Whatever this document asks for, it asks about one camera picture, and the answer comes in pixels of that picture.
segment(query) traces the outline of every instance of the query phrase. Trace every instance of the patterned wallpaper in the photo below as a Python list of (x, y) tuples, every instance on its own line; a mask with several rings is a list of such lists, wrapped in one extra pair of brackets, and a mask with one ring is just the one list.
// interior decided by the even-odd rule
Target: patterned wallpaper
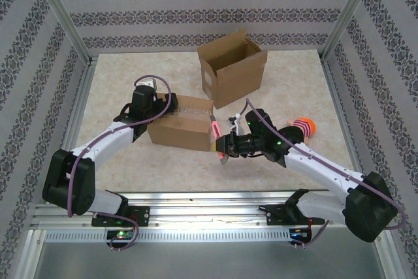
[(13, 278), (84, 66), (46, 0), (0, 0), (0, 278)]
[(418, 278), (417, 0), (362, 0), (328, 65), (357, 157), (408, 215), (394, 231), (407, 278)]
[(194, 50), (245, 27), (270, 49), (320, 48), (347, 0), (63, 0), (92, 55)]

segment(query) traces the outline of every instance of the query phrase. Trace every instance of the open cardboard box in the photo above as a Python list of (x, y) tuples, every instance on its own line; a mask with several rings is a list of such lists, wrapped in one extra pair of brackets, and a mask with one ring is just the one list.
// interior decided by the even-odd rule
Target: open cardboard box
[(267, 50), (248, 39), (245, 29), (199, 47), (197, 53), (202, 88), (216, 108), (260, 88)]
[[(158, 98), (165, 96), (157, 93)], [(177, 95), (178, 108), (153, 121), (147, 128), (154, 144), (188, 148), (190, 150), (210, 150), (210, 115), (213, 101), (190, 96)]]

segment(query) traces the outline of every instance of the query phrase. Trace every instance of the purple cable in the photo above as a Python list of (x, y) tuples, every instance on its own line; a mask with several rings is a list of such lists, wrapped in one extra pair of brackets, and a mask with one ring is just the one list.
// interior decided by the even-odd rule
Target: purple cable
[(120, 131), (120, 130), (122, 130), (122, 129), (126, 129), (127, 127), (134, 127), (134, 126), (136, 126), (136, 125), (140, 125), (140, 124), (145, 124), (145, 123), (148, 123), (148, 122), (151, 122), (151, 121), (154, 121), (155, 119), (158, 119), (159, 117), (161, 117), (162, 115), (164, 115), (164, 113), (169, 109), (169, 106), (170, 106), (170, 104), (171, 104), (171, 89), (170, 89), (170, 86), (169, 86), (169, 84), (167, 83), (167, 81), (166, 80), (164, 80), (163, 78), (161, 78), (161, 77), (159, 77), (159, 76), (156, 76), (156, 75), (144, 75), (144, 76), (141, 76), (138, 80), (136, 80), (135, 81), (135, 83), (134, 83), (134, 86), (137, 86), (137, 83), (139, 82), (139, 81), (141, 81), (141, 80), (143, 80), (143, 79), (145, 79), (145, 78), (156, 78), (156, 79), (158, 79), (158, 80), (160, 80), (160, 81), (162, 81), (165, 85), (166, 85), (166, 87), (167, 87), (167, 89), (168, 89), (168, 91), (169, 91), (169, 99), (168, 99), (168, 101), (167, 101), (167, 105), (165, 106), (165, 108), (163, 109), (163, 111), (161, 111), (158, 115), (156, 115), (156, 116), (154, 116), (154, 117), (152, 117), (152, 118), (150, 118), (150, 119), (147, 119), (147, 120), (142, 120), (142, 121), (139, 121), (139, 122), (135, 122), (135, 123), (131, 123), (131, 124), (127, 124), (127, 125), (122, 125), (122, 126), (120, 126), (120, 127), (117, 127), (117, 128), (115, 128), (115, 129), (113, 129), (113, 130), (109, 130), (109, 131), (107, 131), (107, 132), (105, 132), (105, 133), (103, 133), (102, 135), (100, 135), (100, 136), (98, 136), (95, 140), (93, 140), (86, 148), (84, 148), (82, 151), (81, 151), (81, 153), (80, 153), (80, 155), (78, 155), (78, 157), (76, 158), (76, 161), (74, 162), (74, 165), (72, 166), (72, 169), (71, 169), (71, 176), (70, 176), (70, 182), (69, 182), (69, 185), (68, 185), (68, 198), (67, 198), (67, 215), (68, 215), (68, 217), (69, 218), (71, 218), (72, 217), (72, 189), (73, 189), (73, 186), (74, 186), (74, 176), (75, 176), (75, 173), (76, 173), (76, 169), (77, 169), (77, 165), (78, 165), (78, 162), (81, 160), (81, 158), (93, 147), (93, 146), (95, 146), (98, 142), (100, 142), (101, 140), (103, 140), (105, 137), (107, 137), (108, 135), (110, 135), (110, 134), (113, 134), (113, 132), (117, 132), (117, 131)]
[(125, 220), (125, 221), (130, 222), (130, 223), (133, 224), (133, 231), (134, 232), (136, 230), (135, 236), (132, 238), (132, 240), (130, 240), (125, 246), (122, 246), (121, 248), (115, 248), (115, 247), (113, 247), (112, 244), (113, 244), (113, 241), (116, 240), (116, 238), (112, 238), (112, 240), (110, 240), (110, 243), (109, 243), (110, 249), (112, 251), (113, 250), (117, 250), (117, 251), (120, 252), (120, 251), (126, 250), (127, 248), (129, 248), (130, 246), (132, 246), (135, 243), (135, 241), (137, 240), (137, 238), (139, 236), (139, 226), (138, 226), (138, 224), (137, 224), (137, 222), (135, 220), (132, 220), (132, 219), (129, 219), (129, 218), (126, 218), (126, 217), (122, 217), (122, 216), (118, 216), (118, 215), (108, 214), (106, 212), (98, 212), (97, 214), (98, 215), (101, 215), (101, 216), (111, 217), (111, 218), (123, 219), (123, 220)]
[[(264, 125), (271, 131), (273, 132), (273, 134), (275, 134), (277, 137), (279, 137), (281, 140), (283, 140), (285, 143), (287, 143), (288, 145), (290, 145), (290, 147), (294, 148), (295, 150), (297, 150), (298, 152), (302, 153), (303, 155), (305, 155), (306, 157), (312, 158), (313, 160), (317, 161), (318, 163), (326, 166), (327, 168), (331, 169), (332, 171), (337, 172), (339, 175), (343, 176), (344, 178), (347, 178), (348, 180), (353, 181), (354, 183), (357, 183), (358, 185), (368, 189), (369, 191), (375, 193), (376, 195), (380, 196), (382, 199), (384, 199), (385, 201), (387, 201), (389, 204), (393, 205), (398, 212), (400, 213), (400, 215), (402, 216), (402, 221), (400, 223), (398, 223), (397, 225), (391, 226), (391, 227), (386, 227), (385, 230), (396, 230), (396, 229), (400, 229), (403, 226), (405, 226), (406, 224), (406, 214), (404, 212), (404, 209), (396, 204), (390, 197), (386, 196), (385, 194), (383, 194), (382, 192), (376, 190), (375, 188), (369, 186), (368, 184), (365, 184), (364, 182), (353, 178), (352, 176), (349, 176), (348, 174), (346, 174), (345, 172), (341, 171), (340, 169), (337, 169), (336, 167), (334, 167), (333, 165), (328, 164), (326, 161), (323, 161), (321, 158), (316, 157), (315, 155), (311, 156), (311, 154), (309, 154), (308, 152), (305, 152), (304, 150), (300, 149), (299, 147), (295, 146), (292, 142), (290, 142), (289, 140), (287, 140), (283, 135), (281, 135), (280, 133), (278, 133), (270, 124), (267, 123), (267, 121), (259, 114), (259, 112), (255, 109), (255, 107), (253, 106), (253, 104), (251, 104), (251, 101), (249, 101), (249, 99), (246, 99), (246, 106), (249, 105), (251, 107), (251, 109), (254, 111), (255, 115), (264, 123)], [(316, 235), (315, 238), (313, 238), (311, 242), (313, 242), (319, 235)]]
[(244, 106), (244, 108), (241, 110), (240, 112), (240, 116), (243, 115), (243, 113), (245, 113), (246, 109), (247, 109), (248, 103), (246, 102), (246, 105)]
[(330, 221), (329, 220), (327, 220), (323, 225), (322, 225), (322, 227), (319, 229), (319, 231), (318, 231), (318, 233), (314, 236), (314, 238), (311, 240), (311, 241), (309, 241), (308, 243), (303, 243), (302, 241), (300, 241), (300, 240), (296, 240), (296, 239), (293, 239), (292, 238), (292, 241), (293, 242), (296, 242), (296, 243), (299, 243), (300, 245), (302, 245), (303, 246), (303, 248), (307, 248), (309, 245), (311, 245), (312, 243), (314, 243), (321, 235), (322, 235), (322, 232), (324, 232), (324, 230), (325, 230), (325, 228), (327, 227), (327, 225), (330, 223)]

